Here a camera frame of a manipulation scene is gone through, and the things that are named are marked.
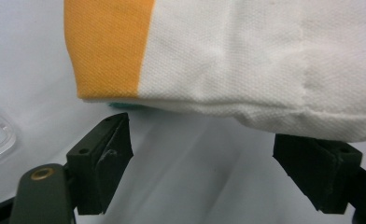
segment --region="orange and white cloth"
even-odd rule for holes
[[[65,0],[77,94],[366,139],[366,1]]]

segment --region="orange stripe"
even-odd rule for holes
[[[64,1],[79,98],[137,97],[154,1]]]

